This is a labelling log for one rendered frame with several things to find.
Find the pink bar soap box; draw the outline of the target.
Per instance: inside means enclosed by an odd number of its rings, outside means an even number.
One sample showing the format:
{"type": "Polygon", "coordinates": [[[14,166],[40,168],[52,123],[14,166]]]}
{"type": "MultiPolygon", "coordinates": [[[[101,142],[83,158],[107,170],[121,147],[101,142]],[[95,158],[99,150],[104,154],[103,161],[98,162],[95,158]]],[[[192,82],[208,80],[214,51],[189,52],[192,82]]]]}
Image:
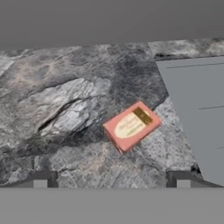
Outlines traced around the pink bar soap box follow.
{"type": "Polygon", "coordinates": [[[161,119],[138,101],[103,124],[107,136],[123,155],[159,127],[161,119]]]}

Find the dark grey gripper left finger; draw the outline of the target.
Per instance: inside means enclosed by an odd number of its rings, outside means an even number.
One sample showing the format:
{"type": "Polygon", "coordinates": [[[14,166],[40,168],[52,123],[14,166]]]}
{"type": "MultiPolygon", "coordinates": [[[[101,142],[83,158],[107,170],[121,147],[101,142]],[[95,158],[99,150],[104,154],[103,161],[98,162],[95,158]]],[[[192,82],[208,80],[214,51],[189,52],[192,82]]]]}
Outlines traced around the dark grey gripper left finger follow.
{"type": "Polygon", "coordinates": [[[57,188],[58,173],[56,171],[35,171],[32,175],[24,180],[3,185],[3,188],[22,187],[33,188],[38,181],[41,181],[47,188],[57,188]]]}

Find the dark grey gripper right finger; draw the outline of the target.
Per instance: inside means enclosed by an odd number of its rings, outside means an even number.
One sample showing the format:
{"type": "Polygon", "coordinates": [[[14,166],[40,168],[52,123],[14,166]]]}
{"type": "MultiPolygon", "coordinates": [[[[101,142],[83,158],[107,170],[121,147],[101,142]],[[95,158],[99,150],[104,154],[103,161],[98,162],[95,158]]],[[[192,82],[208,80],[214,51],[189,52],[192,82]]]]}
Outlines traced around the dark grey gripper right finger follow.
{"type": "Polygon", "coordinates": [[[193,176],[189,171],[168,171],[166,173],[166,186],[168,188],[177,188],[179,181],[189,181],[192,188],[222,188],[222,185],[217,185],[206,181],[202,178],[193,176]]]}

